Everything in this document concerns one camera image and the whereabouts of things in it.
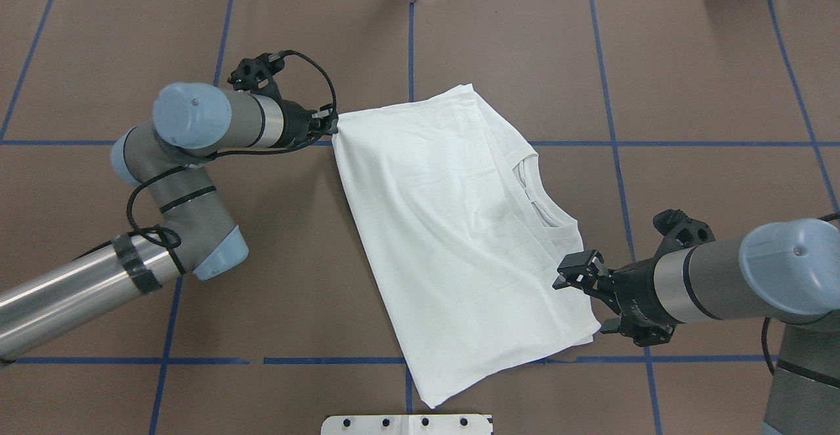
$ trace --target white bracket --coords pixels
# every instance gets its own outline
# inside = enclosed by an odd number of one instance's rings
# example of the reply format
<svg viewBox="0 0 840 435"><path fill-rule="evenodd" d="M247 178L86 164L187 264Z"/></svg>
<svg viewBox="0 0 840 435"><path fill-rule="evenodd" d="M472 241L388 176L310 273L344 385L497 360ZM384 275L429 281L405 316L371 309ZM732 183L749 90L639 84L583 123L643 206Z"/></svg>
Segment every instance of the white bracket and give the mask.
<svg viewBox="0 0 840 435"><path fill-rule="evenodd" d="M481 414L332 416L321 435L493 435L493 417Z"/></svg>

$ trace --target white cloth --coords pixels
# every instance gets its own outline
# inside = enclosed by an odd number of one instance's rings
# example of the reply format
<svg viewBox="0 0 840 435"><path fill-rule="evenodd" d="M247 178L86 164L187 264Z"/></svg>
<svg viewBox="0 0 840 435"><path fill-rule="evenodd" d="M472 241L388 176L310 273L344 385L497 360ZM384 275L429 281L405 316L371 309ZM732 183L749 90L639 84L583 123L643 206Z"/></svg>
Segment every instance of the white cloth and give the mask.
<svg viewBox="0 0 840 435"><path fill-rule="evenodd" d="M599 324L557 266L582 251L537 152L472 85L342 114L335 157L420 398L591 342Z"/></svg>

